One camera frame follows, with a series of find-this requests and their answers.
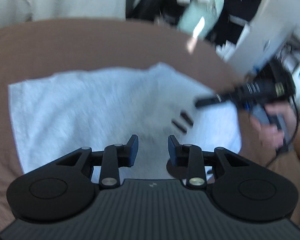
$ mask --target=black cable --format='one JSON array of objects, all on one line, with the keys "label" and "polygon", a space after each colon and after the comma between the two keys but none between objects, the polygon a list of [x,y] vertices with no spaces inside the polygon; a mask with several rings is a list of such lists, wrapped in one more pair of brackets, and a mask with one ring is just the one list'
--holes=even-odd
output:
[{"label": "black cable", "polygon": [[[296,104],[296,101],[294,99],[294,96],[292,96],[292,101],[293,101],[293,105],[294,105],[294,108],[296,110],[296,116],[297,116],[297,125],[296,125],[296,128],[294,130],[294,133],[293,135],[291,136],[291,139],[290,141],[287,143],[287,146],[289,146],[293,140],[296,138],[297,136],[297,133],[298,133],[298,129],[299,129],[299,111],[298,111],[298,108],[297,108],[297,104]],[[277,154],[267,165],[266,165],[266,168],[268,168],[281,154]]]}]

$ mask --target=brown tablecloth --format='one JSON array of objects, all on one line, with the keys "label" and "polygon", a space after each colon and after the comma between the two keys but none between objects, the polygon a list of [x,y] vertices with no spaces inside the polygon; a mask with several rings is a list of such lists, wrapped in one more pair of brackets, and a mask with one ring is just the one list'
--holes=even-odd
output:
[{"label": "brown tablecloth", "polygon": [[[241,81],[209,44],[199,41],[190,54],[188,40],[165,27],[108,20],[53,20],[0,30],[0,231],[14,219],[6,189],[22,174],[10,126],[8,84],[74,69],[147,68],[159,61],[217,91]],[[264,164],[248,115],[240,113],[239,121],[242,155]]]}]

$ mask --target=person's arm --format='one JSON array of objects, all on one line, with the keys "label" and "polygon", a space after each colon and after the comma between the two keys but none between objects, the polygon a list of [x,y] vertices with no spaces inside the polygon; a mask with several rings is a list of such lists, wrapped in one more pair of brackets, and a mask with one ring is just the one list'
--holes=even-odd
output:
[{"label": "person's arm", "polygon": [[[270,115],[282,114],[287,125],[287,129],[290,136],[295,131],[297,125],[297,118],[288,103],[275,103],[265,106],[265,109]],[[283,145],[284,133],[283,131],[278,131],[275,125],[261,125],[258,119],[251,116],[251,124],[259,132],[259,139],[263,145],[273,148],[279,148]],[[298,133],[293,141],[294,149],[300,159],[300,125]]]}]

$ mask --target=human hand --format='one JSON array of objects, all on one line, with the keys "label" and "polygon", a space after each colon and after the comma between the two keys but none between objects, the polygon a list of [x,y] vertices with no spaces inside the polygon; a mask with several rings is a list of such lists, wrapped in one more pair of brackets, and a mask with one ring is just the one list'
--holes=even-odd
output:
[{"label": "human hand", "polygon": [[[269,115],[283,115],[289,134],[293,134],[296,128],[297,118],[288,102],[266,105],[265,109]],[[259,140],[263,146],[279,148],[283,145],[284,132],[282,130],[278,131],[278,128],[275,124],[262,125],[253,115],[250,116],[250,122],[258,131]]]}]

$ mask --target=person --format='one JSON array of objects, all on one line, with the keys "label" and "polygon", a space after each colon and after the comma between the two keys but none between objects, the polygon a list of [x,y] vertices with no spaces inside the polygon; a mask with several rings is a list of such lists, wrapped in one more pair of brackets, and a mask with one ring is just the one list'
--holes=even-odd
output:
[{"label": "person", "polygon": [[[269,115],[283,115],[290,136],[297,125],[297,117],[288,102],[274,103],[265,106]],[[251,125],[258,131],[261,144],[267,149],[276,149],[283,145],[284,132],[276,125],[262,125],[254,116],[250,116]],[[289,179],[298,189],[299,200],[291,220],[300,226],[300,124],[293,140],[294,150],[279,156],[269,169]]]}]

